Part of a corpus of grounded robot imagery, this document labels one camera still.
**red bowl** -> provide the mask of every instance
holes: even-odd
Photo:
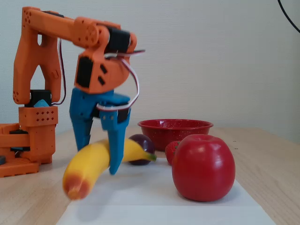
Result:
[[[207,121],[184,119],[144,120],[138,125],[142,128],[142,133],[153,141],[158,151],[165,151],[167,144],[181,141],[188,135],[207,135],[213,126]]]

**wire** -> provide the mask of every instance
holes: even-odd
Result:
[[[291,23],[291,25],[300,33],[300,29],[291,21],[291,19],[289,18],[289,16],[286,14],[285,9],[283,8],[281,1],[278,0],[279,6],[283,12],[283,14],[286,16],[287,20]]]
[[[67,95],[67,87],[66,87],[66,75],[65,75],[65,69],[64,69],[64,61],[62,59],[62,52],[61,52],[61,39],[60,39],[60,42],[59,42],[59,57],[60,57],[60,69],[61,69],[61,75],[62,75],[62,79],[63,79],[63,82],[64,82],[64,98],[62,99],[61,102],[59,103],[52,103],[52,105],[61,105],[65,99],[66,99],[66,95]]]
[[[127,56],[131,56],[131,55],[137,55],[137,54],[140,54],[140,53],[143,53],[143,52],[145,52],[145,50],[134,51],[133,53],[107,53],[107,54],[105,54],[105,57],[107,59],[120,60],[122,62],[122,64],[126,67],[126,69],[131,73],[133,79],[135,80],[136,96],[132,99],[131,102],[129,102],[126,105],[120,105],[120,106],[102,106],[102,105],[97,105],[97,109],[99,109],[101,111],[105,111],[105,112],[111,112],[111,111],[129,109],[133,105],[133,103],[137,100],[137,98],[139,97],[139,94],[140,94],[139,80],[138,80],[137,74],[133,70],[133,68],[127,63],[127,61],[125,59],[120,58],[120,56],[127,57]]]

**white wall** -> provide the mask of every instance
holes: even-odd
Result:
[[[300,26],[300,1],[282,2]],[[141,83],[131,124],[193,118],[215,126],[259,127],[299,141],[300,34],[276,0],[2,0],[1,123],[18,118],[12,80],[22,6],[109,20],[136,33],[138,48],[147,52],[131,60]],[[67,99],[59,107],[58,132],[71,128],[68,108],[83,51],[67,41],[62,49]],[[41,81],[38,70],[32,87],[43,88]],[[117,91],[133,96],[133,85],[128,79]]]

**strawberry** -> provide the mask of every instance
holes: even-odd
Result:
[[[165,148],[165,156],[170,165],[172,165],[172,160],[174,158],[174,154],[176,149],[178,148],[179,143],[179,141],[171,142]]]

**black cable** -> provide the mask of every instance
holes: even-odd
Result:
[[[286,14],[285,9],[283,8],[281,1],[278,0],[279,6],[283,12],[283,14],[286,16],[287,20],[291,23],[291,25],[300,33],[300,29],[291,21],[291,19],[289,18],[289,16]]]

